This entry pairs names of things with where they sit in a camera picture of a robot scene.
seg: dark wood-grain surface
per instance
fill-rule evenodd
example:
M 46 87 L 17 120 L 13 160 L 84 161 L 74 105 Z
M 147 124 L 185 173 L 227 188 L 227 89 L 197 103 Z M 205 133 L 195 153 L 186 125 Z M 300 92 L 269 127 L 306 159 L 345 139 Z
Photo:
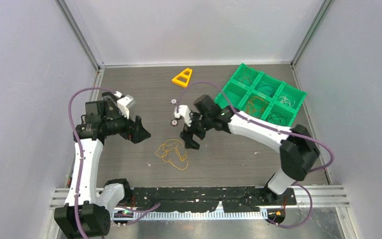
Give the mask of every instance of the dark wood-grain surface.
M 194 66 L 191 67 L 191 82 L 211 81 L 223 87 L 237 67 Z M 251 67 L 296 87 L 289 65 Z M 105 70 L 101 86 L 132 95 L 136 100 L 131 111 L 133 119 L 135 115 L 140 115 L 144 127 L 152 136 L 138 144 L 124 140 L 121 136 L 108 137 L 99 162 L 98 187 L 115 178 L 126 178 L 133 187 L 264 186 L 280 167 L 279 154 L 272 149 L 246 137 L 214 129 L 207 132 L 203 141 L 197 139 L 201 144 L 200 150 L 187 150 L 189 166 L 186 170 L 180 171 L 155 155 L 166 140 L 181 140 L 179 134 L 184 122 L 181 121 L 178 127 L 170 125 L 174 111 L 170 100 L 177 99 L 183 88 L 174 85 L 171 80 L 185 68 L 132 67 Z M 195 85 L 186 92 L 181 103 L 192 106 L 194 100 L 203 94 L 214 98 L 218 90 L 209 85 Z M 296 123 L 308 127 L 303 108 L 299 110 L 293 124 Z M 185 166 L 186 161 L 180 162 L 173 151 L 169 156 L 179 167 Z M 322 171 L 309 174 L 303 182 L 305 185 L 326 183 Z

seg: gray wall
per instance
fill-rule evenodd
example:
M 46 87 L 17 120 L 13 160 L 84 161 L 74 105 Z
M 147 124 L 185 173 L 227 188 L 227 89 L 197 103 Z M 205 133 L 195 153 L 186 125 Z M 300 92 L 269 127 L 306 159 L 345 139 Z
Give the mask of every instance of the gray wall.
M 68 100 L 94 76 L 53 0 L 0 1 L 0 239 L 41 238 L 74 156 Z
M 323 0 L 69 2 L 106 65 L 210 65 L 289 63 Z
M 336 153 L 358 228 L 382 238 L 382 1 L 336 0 L 297 72 L 319 139 Z

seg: green tray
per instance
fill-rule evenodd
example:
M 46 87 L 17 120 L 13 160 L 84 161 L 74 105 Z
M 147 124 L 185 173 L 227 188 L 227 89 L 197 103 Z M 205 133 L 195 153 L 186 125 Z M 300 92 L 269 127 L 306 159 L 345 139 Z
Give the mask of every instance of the green tray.
M 232 105 L 258 119 L 291 126 L 304 102 L 306 92 L 242 63 L 223 91 Z M 219 93 L 214 99 L 221 108 L 228 105 Z

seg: yellow rubber band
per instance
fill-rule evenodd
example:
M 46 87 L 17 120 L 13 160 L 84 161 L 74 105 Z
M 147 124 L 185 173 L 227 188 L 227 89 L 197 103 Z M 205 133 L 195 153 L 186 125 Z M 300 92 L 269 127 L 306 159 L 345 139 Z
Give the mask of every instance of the yellow rubber band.
M 186 160 L 186 158 L 187 158 L 187 150 L 185 149 L 185 153 L 183 155 L 181 155 L 181 153 L 178 150 L 179 144 L 181 144 L 185 148 L 184 144 L 181 141 L 179 141 L 177 139 L 173 139 L 173 138 L 172 139 L 168 139 L 163 144 L 161 144 L 159 146 L 159 148 L 155 152 L 155 155 L 157 157 L 159 157 L 159 158 L 162 158 L 163 162 L 170 163 L 172 166 L 174 166 L 175 168 L 177 168 L 179 170 L 186 170 L 188 168 L 188 162 L 189 162 L 188 160 L 187 160 L 187 165 L 186 165 L 185 168 L 179 168 L 178 166 L 174 165 L 170 159 L 169 160 L 165 159 L 165 157 L 168 156 L 169 152 L 175 149 L 175 153 L 179 157 L 179 160 L 181 162 L 184 162 Z M 170 148 L 170 149 L 165 149 L 165 147 L 170 147 L 170 146 L 173 146 L 173 145 L 175 145 L 175 146 Z M 162 155 L 159 155 L 159 151 L 160 150 L 163 150 Z

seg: small gear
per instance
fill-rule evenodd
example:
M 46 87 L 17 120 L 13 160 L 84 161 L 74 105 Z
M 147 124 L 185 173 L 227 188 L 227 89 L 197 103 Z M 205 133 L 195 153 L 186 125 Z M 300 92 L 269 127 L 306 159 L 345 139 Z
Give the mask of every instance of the small gear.
M 178 121 L 177 121 L 176 119 L 173 119 L 173 120 L 171 121 L 171 125 L 172 125 L 172 126 L 178 126 Z

